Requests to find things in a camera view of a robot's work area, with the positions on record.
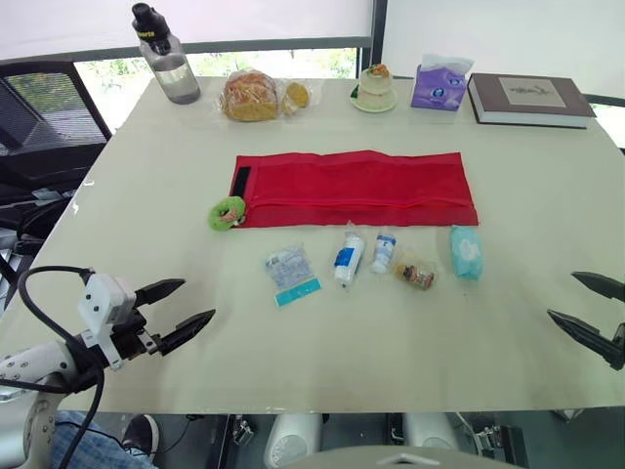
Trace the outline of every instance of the clear plastic bottle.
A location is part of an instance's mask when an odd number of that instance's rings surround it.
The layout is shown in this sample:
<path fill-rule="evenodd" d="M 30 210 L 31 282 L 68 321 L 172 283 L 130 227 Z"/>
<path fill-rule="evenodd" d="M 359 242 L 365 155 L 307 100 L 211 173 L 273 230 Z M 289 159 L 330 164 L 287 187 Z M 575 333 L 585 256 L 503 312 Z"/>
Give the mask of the clear plastic bottle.
<path fill-rule="evenodd" d="M 182 44 L 169 30 L 167 21 L 145 3 L 133 6 L 133 15 L 139 49 L 167 98 L 178 105 L 196 101 L 200 95 L 197 80 Z"/>

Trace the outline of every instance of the person's leg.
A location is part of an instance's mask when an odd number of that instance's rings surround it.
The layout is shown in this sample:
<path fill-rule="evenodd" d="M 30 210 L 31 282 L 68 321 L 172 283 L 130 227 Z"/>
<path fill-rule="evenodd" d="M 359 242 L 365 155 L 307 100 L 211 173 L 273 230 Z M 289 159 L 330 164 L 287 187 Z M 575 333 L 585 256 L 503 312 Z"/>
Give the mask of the person's leg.
<path fill-rule="evenodd" d="M 56 432 L 52 442 L 52 469 L 57 469 L 61 464 L 78 431 L 75 425 L 80 425 L 83 418 L 84 414 L 80 412 L 57 412 Z M 113 438 L 87 431 L 71 457 L 68 469 L 154 469 L 151 453 L 158 446 L 158 428 L 155 423 L 153 419 L 141 415 L 133 418 L 122 440 L 124 448 Z M 103 430 L 94 423 L 89 428 L 100 432 Z"/>

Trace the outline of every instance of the brown book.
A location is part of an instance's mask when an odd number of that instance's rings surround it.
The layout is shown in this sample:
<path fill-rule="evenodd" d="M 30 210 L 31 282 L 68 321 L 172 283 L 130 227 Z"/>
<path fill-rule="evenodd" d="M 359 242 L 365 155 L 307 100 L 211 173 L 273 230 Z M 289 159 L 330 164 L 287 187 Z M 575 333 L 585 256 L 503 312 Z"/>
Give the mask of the brown book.
<path fill-rule="evenodd" d="M 586 128 L 595 117 L 570 78 L 473 73 L 469 96 L 482 124 Z"/>

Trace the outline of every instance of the red pouch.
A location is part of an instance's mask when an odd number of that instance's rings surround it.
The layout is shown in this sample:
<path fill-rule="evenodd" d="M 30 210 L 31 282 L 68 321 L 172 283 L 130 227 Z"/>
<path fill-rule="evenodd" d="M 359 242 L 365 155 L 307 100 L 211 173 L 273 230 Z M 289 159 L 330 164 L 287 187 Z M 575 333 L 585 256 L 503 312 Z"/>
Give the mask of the red pouch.
<path fill-rule="evenodd" d="M 238 156 L 230 195 L 245 200 L 240 228 L 478 224 L 460 153 Z"/>

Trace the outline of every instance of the white table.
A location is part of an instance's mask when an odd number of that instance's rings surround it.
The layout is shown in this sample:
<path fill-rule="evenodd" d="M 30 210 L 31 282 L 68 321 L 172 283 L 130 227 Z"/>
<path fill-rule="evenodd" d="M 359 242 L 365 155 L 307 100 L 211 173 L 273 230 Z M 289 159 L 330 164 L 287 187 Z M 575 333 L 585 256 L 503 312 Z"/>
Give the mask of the white table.
<path fill-rule="evenodd" d="M 187 284 L 144 308 L 151 333 L 217 308 L 199 336 L 162 359 L 106 373 L 102 410 L 150 412 L 402 411 L 625 404 L 625 374 L 575 343 L 546 314 L 580 317 L 611 337 L 622 304 L 572 278 L 625 272 L 625 158 L 595 122 L 588 130 L 481 126 L 468 98 L 457 113 L 399 105 L 367 114 L 352 81 L 316 82 L 317 106 L 294 118 L 238 123 L 217 108 L 223 80 L 201 79 L 190 106 L 152 82 L 104 149 L 36 264 L 93 266 L 140 287 Z M 228 193 L 238 154 L 376 149 L 459 150 L 481 225 L 479 282 L 451 269 L 449 228 L 397 229 L 435 260 L 437 284 L 415 292 L 363 269 L 349 292 L 332 281 L 342 227 L 215 233 L 209 208 Z M 369 251 L 377 228 L 363 228 Z M 278 309 L 263 259 L 302 243 L 323 289 Z M 80 282 L 34 278 L 35 300 L 74 333 L 85 328 Z M 0 352 L 53 334 L 18 299 L 0 322 Z M 65 400 L 86 408 L 91 393 Z"/>

